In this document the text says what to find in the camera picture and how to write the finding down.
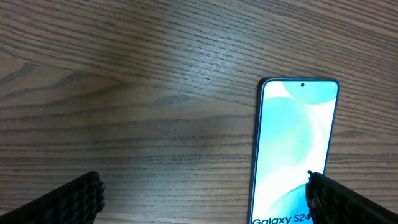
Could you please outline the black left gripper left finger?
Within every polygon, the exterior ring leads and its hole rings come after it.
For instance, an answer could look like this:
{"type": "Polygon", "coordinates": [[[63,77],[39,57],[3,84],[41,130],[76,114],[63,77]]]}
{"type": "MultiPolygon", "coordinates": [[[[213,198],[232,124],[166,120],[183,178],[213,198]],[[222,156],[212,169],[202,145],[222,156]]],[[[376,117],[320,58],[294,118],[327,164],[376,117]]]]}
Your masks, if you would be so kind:
{"type": "Polygon", "coordinates": [[[104,182],[90,171],[1,215],[1,224],[92,224],[104,209],[104,182]]]}

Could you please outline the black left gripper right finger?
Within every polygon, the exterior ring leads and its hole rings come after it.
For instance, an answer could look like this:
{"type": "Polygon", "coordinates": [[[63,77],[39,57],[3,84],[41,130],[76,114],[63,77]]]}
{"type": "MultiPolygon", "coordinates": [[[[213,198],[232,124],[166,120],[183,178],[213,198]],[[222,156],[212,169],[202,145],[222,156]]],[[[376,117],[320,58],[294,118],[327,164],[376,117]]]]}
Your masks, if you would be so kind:
{"type": "Polygon", "coordinates": [[[397,214],[318,173],[309,172],[305,195],[314,224],[397,224],[397,214]]]}

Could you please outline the blue-framed smartphone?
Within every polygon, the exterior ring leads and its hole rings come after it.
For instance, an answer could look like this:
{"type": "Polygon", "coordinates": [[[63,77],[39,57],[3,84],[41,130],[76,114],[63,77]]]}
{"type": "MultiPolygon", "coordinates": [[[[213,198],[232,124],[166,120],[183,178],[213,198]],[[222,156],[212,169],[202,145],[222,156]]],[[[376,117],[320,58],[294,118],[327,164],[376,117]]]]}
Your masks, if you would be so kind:
{"type": "Polygon", "coordinates": [[[339,92],[331,78],[260,81],[248,224],[312,223],[305,187],[326,169],[339,92]]]}

